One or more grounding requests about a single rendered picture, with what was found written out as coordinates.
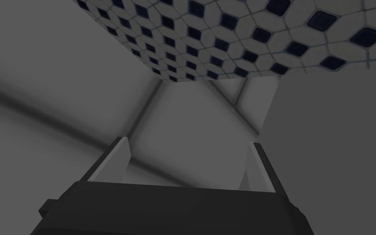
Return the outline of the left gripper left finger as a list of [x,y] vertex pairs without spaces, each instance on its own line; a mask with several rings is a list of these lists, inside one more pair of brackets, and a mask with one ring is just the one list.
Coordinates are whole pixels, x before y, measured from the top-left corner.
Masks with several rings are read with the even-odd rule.
[[80,181],[120,183],[130,162],[127,137],[117,137]]

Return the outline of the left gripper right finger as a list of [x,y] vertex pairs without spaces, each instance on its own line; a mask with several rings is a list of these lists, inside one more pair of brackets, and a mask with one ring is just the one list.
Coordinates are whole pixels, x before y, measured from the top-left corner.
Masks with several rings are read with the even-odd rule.
[[248,143],[245,170],[238,189],[241,191],[278,193],[288,199],[267,154],[257,142]]

